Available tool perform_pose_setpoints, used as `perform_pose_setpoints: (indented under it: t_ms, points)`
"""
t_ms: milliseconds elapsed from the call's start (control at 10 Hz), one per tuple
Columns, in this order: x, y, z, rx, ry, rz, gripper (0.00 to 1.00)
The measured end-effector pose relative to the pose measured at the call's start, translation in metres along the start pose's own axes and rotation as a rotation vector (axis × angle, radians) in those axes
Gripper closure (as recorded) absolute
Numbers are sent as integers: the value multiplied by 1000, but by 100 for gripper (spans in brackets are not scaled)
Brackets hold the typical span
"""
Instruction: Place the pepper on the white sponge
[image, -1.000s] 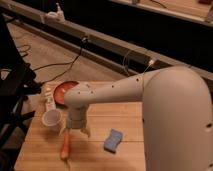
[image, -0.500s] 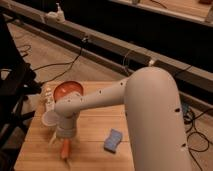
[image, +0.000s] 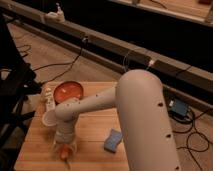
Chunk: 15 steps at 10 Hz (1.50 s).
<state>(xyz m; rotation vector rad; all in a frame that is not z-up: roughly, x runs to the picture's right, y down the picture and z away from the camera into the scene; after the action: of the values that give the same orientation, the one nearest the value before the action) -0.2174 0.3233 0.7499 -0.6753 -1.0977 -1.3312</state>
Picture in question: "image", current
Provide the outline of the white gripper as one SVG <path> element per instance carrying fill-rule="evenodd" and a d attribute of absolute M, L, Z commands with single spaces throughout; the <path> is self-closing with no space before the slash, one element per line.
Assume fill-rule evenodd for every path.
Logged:
<path fill-rule="evenodd" d="M 73 143 L 75 140 L 75 128 L 71 125 L 58 125 L 56 128 L 56 133 L 54 136 L 54 140 L 60 144 L 54 144 L 52 147 L 52 151 L 58 157 L 61 157 L 62 153 L 62 145 L 61 144 L 70 144 L 69 150 L 70 155 L 75 156 L 77 153 L 77 144 Z"/>

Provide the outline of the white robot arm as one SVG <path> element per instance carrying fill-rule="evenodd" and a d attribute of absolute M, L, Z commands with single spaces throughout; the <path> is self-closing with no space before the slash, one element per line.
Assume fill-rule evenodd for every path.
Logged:
<path fill-rule="evenodd" d="M 55 141 L 73 140 L 79 115 L 110 108 L 117 110 L 129 171 L 181 171 L 162 83 L 146 70 L 128 71 L 110 89 L 57 105 Z"/>

